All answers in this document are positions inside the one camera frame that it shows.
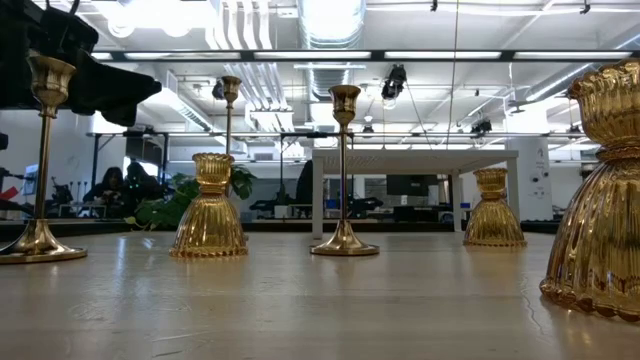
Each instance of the table surface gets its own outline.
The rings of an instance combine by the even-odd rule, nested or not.
[[[171,233],[63,238],[68,262],[0,267],[0,359],[638,359],[640,325],[540,297],[552,237],[465,248],[372,234],[373,257],[251,233],[250,255],[181,261]]]

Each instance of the gold fluted candle holder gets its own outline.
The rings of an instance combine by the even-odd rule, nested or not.
[[[585,312],[640,319],[640,60],[574,81],[586,135],[602,162],[573,196],[540,290]]]
[[[362,242],[347,219],[347,131],[356,116],[356,100],[360,89],[352,85],[336,85],[329,89],[333,99],[333,118],[340,124],[340,221],[327,242],[311,248],[316,255],[375,255],[380,249]]]
[[[195,154],[198,195],[185,211],[170,251],[176,257],[218,257],[248,252],[235,209],[225,196],[233,157]]]
[[[482,201],[476,205],[464,234],[465,245],[527,246],[520,223],[504,201],[506,169],[473,172]]]
[[[0,249],[0,264],[70,260],[87,256],[86,249],[70,248],[56,240],[49,230],[45,209],[51,123],[56,118],[58,106],[69,96],[69,80],[76,68],[41,55],[31,56],[27,61],[31,67],[31,91],[42,105],[35,214],[28,221],[22,235],[9,246]]]

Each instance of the dark hair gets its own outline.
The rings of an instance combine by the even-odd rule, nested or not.
[[[127,178],[134,178],[138,181],[146,180],[149,177],[149,174],[144,170],[142,164],[137,161],[132,161],[129,166],[127,166]]]
[[[104,176],[102,177],[102,185],[109,187],[109,180],[114,176],[116,177],[116,179],[118,179],[118,187],[122,186],[122,184],[124,183],[122,170],[120,170],[120,168],[116,166],[108,168],[104,173]]]

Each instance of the white table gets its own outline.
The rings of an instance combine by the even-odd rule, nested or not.
[[[502,162],[507,163],[509,205],[520,219],[518,199],[518,152],[514,150],[347,150],[348,174],[429,175],[447,174],[453,179],[453,219],[455,231],[462,231],[460,174]],[[323,178],[340,173],[337,149],[314,149],[313,159],[313,238],[322,238]]]

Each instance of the monitor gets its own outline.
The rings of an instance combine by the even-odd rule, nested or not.
[[[387,195],[429,196],[438,175],[387,175]]]

